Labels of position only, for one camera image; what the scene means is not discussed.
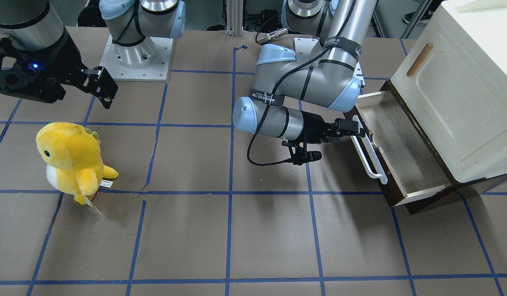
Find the white arm base plate, viewer-left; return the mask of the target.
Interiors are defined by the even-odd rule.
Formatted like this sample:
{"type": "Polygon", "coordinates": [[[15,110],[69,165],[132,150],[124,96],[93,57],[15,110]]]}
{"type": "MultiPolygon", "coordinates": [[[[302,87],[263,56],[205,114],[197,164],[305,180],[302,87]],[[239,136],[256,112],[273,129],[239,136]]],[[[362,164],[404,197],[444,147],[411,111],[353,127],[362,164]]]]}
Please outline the white arm base plate, viewer-left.
{"type": "Polygon", "coordinates": [[[124,47],[109,36],[100,65],[115,81],[167,82],[174,39],[147,37],[124,47]]]}

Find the silver robot arm, viewer-right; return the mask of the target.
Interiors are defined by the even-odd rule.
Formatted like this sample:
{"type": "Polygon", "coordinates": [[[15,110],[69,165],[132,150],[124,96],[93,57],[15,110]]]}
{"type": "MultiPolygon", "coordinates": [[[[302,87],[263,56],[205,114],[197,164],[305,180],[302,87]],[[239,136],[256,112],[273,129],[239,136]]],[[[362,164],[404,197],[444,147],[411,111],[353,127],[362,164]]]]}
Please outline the silver robot arm, viewer-right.
{"type": "Polygon", "coordinates": [[[349,112],[362,83],[354,77],[375,0],[286,0],[282,24],[318,39],[307,58],[275,44],[262,47],[255,81],[233,109],[235,128],[319,144],[338,136],[321,116],[283,105],[285,97],[349,112]]]}

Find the black gripper, viewer-right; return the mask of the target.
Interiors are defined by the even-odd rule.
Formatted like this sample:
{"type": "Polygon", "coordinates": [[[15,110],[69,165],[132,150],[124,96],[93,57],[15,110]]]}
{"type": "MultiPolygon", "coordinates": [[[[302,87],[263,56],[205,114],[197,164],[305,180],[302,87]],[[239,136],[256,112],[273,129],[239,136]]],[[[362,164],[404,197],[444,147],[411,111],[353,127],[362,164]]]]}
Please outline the black gripper, viewer-right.
{"type": "MultiPolygon", "coordinates": [[[[304,112],[290,111],[289,122],[285,125],[286,131],[282,135],[283,146],[298,146],[300,143],[321,144],[337,143],[335,137],[327,135],[331,125],[325,123],[320,115],[304,112]]],[[[336,118],[335,135],[364,137],[366,130],[356,120],[336,118]]]]}

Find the black gripper, viewer-left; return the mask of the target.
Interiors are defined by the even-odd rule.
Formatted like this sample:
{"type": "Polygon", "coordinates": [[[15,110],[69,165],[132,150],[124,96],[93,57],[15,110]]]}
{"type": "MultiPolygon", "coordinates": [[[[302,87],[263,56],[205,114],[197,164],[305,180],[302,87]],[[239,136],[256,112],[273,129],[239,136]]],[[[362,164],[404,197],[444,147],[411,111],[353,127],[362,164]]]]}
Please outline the black gripper, viewer-left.
{"type": "Polygon", "coordinates": [[[62,100],[62,84],[74,86],[98,98],[110,109],[118,91],[107,68],[88,69],[67,29],[53,45],[35,51],[16,49],[14,37],[0,39],[0,93],[43,103],[62,100]]]}

